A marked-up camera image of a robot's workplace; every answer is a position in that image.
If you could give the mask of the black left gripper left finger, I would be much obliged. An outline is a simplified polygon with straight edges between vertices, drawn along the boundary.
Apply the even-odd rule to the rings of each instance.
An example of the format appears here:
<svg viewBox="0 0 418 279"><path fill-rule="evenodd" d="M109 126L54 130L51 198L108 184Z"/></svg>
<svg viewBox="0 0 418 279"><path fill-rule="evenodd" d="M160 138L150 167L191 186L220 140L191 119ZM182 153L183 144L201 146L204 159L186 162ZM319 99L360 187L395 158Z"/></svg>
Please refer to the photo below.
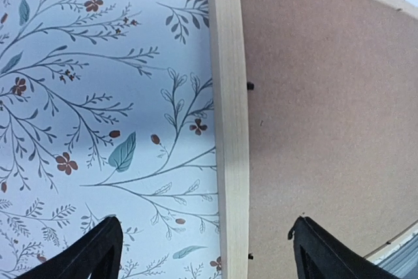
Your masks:
<svg viewBox="0 0 418 279"><path fill-rule="evenodd" d="M117 279L123 231L115 216L107 217L55 257L20 275L20 279Z"/></svg>

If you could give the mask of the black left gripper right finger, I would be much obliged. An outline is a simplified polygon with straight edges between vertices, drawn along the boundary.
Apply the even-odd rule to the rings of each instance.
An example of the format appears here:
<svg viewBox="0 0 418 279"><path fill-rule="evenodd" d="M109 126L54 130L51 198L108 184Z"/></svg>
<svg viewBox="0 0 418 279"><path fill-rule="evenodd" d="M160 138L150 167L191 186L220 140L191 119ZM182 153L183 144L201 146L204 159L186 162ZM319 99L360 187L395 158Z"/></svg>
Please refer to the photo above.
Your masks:
<svg viewBox="0 0 418 279"><path fill-rule="evenodd" d="M359 256L310 217L299 216L287 238L293 241L297 276L322 279L385 279L396 276Z"/></svg>

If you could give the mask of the brown frame backing board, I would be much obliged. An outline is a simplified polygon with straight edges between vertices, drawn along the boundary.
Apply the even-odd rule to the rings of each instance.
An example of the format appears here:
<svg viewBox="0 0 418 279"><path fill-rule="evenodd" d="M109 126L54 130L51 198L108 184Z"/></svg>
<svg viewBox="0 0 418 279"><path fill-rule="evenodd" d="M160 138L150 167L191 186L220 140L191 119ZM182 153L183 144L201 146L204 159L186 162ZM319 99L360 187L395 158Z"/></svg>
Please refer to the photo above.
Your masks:
<svg viewBox="0 0 418 279"><path fill-rule="evenodd" d="M417 234L417 0L241 0L250 278L308 216L379 263Z"/></svg>

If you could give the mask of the light wooden picture frame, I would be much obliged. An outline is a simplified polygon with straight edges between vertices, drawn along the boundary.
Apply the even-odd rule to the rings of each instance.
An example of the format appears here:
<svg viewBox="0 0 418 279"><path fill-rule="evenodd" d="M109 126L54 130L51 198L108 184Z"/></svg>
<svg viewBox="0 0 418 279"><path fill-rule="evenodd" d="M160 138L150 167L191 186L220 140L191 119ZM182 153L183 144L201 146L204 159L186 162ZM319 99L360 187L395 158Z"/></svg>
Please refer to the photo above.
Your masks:
<svg viewBox="0 0 418 279"><path fill-rule="evenodd" d="M249 114L241 0L209 0L216 163L225 278L250 278Z"/></svg>

